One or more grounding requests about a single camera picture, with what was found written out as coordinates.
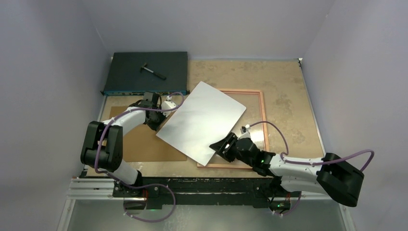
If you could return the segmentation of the brown cardboard backing board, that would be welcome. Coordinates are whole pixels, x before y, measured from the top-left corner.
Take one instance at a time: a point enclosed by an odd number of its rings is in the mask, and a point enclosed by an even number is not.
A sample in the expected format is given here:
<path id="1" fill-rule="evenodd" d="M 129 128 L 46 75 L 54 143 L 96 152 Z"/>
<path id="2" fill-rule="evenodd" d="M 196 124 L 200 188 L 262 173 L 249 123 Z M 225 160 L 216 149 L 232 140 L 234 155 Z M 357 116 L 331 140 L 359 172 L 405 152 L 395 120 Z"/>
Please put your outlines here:
<path id="1" fill-rule="evenodd" d="M 186 161 L 187 156 L 156 136 L 147 125 L 138 125 L 123 137 L 126 162 Z"/>

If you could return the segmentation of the blue landscape photo print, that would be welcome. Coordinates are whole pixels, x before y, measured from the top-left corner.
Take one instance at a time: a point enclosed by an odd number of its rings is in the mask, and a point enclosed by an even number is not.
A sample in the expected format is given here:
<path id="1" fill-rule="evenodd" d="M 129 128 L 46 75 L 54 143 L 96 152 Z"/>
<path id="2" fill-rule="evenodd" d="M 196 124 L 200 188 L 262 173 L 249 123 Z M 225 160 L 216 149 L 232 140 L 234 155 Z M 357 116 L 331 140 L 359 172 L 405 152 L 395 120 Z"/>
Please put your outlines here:
<path id="1" fill-rule="evenodd" d="M 210 145 L 224 139 L 245 110 L 240 102 L 201 81 L 156 135 L 206 166 L 215 153 Z"/>

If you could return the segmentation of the clear transparent sheet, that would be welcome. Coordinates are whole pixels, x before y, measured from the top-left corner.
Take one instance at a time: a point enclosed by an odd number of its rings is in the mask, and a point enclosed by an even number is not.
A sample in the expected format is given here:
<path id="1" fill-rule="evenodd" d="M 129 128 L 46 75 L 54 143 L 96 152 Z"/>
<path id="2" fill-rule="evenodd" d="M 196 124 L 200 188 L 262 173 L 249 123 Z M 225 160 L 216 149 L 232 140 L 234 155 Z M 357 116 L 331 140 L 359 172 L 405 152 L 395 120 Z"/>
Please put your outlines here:
<path id="1" fill-rule="evenodd" d="M 262 121 L 266 118 L 265 109 L 261 100 L 263 95 L 260 92 L 255 93 L 233 93 L 225 92 L 226 95 L 230 96 L 234 100 L 238 101 L 246 107 L 245 112 L 242 114 L 236 125 L 233 127 L 231 132 L 240 136 L 242 126 L 250 125 L 255 122 Z M 250 128 L 251 140 L 260 150 L 269 150 L 268 141 L 265 137 L 268 135 L 268 130 L 265 125 L 258 124 Z M 215 154 L 206 165 L 207 168 L 226 168 L 226 169 L 249 169 L 250 166 L 246 165 L 244 162 L 239 160 L 234 160 L 233 162 L 228 162 L 222 159 L 219 155 Z"/>

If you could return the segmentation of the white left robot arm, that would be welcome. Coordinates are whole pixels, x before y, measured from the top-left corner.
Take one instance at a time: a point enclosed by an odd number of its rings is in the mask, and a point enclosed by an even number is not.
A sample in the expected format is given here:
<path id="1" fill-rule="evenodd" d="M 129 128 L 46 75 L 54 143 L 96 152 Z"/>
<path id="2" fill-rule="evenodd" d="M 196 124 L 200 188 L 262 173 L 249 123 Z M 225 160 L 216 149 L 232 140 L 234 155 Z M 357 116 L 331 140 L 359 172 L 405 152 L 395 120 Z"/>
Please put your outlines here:
<path id="1" fill-rule="evenodd" d="M 81 150 L 81 163 L 124 184 L 130 196 L 141 195 L 142 173 L 123 159 L 124 135 L 139 125 L 156 131 L 174 107 L 173 103 L 165 106 L 159 94 L 146 92 L 141 100 L 111 119 L 90 122 Z"/>

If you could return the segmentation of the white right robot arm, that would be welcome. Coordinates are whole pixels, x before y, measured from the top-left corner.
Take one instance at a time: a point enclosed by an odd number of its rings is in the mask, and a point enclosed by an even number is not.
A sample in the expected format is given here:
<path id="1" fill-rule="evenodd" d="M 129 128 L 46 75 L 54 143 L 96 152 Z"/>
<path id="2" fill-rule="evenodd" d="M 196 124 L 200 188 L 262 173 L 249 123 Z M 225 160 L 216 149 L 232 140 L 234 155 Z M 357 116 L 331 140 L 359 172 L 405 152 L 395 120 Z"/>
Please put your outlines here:
<path id="1" fill-rule="evenodd" d="M 271 192 L 311 192 L 329 196 L 348 207 L 357 206 L 364 174 L 338 155 L 327 153 L 322 158 L 285 158 L 281 154 L 260 150 L 249 137 L 234 133 L 209 146 L 228 162 L 239 160 L 260 176 L 275 178 Z"/>

